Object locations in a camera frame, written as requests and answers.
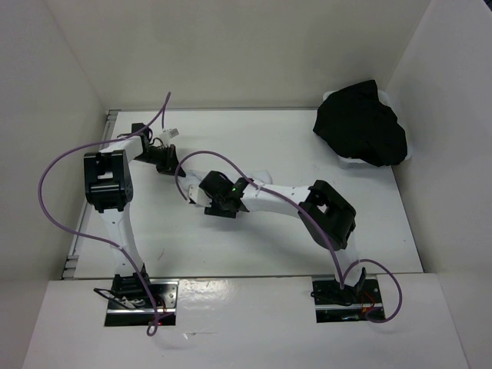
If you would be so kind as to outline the white skirt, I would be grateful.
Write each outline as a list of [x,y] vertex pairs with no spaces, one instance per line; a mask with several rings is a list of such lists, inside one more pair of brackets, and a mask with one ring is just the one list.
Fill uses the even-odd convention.
[[[178,183],[181,186],[181,190],[188,195],[191,186],[197,187],[199,183],[204,179],[204,177],[208,174],[208,171],[198,171],[198,170],[185,170],[186,176],[179,177]],[[273,179],[268,170],[257,170],[257,171],[246,171],[245,174],[252,178],[254,181],[261,181],[263,183],[272,185]],[[240,175],[234,171],[225,171],[224,175],[233,183],[235,183]]]

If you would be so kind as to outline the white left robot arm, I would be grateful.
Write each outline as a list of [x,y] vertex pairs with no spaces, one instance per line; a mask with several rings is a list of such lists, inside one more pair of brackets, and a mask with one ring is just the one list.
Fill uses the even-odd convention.
[[153,145],[151,129],[142,123],[132,132],[113,141],[107,148],[84,155],[85,197],[99,213],[108,232],[116,268],[112,290],[126,297],[135,307],[144,307],[153,297],[145,263],[136,247],[130,219],[134,197],[129,163],[154,165],[160,174],[184,177],[177,169],[176,147],[170,140],[179,135],[176,128],[165,129]]

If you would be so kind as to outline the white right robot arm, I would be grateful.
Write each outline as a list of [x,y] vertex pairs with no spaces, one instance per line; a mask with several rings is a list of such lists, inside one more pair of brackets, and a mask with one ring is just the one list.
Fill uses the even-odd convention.
[[326,181],[288,187],[242,176],[232,181],[210,171],[188,195],[207,215],[235,218],[240,212],[263,211],[300,219],[314,242],[331,253],[339,298],[353,302],[363,294],[367,273],[356,263],[358,252],[351,241],[356,211]]

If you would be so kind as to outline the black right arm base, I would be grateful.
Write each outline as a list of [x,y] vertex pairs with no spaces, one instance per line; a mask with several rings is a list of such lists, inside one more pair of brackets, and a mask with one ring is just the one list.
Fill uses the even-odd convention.
[[311,297],[316,321],[320,323],[376,321],[386,318],[379,284],[375,278],[364,282],[360,291],[339,288],[334,279],[313,279]]

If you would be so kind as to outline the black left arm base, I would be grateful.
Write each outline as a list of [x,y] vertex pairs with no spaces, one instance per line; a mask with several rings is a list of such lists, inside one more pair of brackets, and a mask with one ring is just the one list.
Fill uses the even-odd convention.
[[[179,281],[151,279],[148,287],[158,311],[158,326],[175,326]],[[111,288],[94,288],[93,291],[107,301],[106,327],[153,325],[155,310],[144,289],[138,290],[131,284],[118,286],[113,281]]]

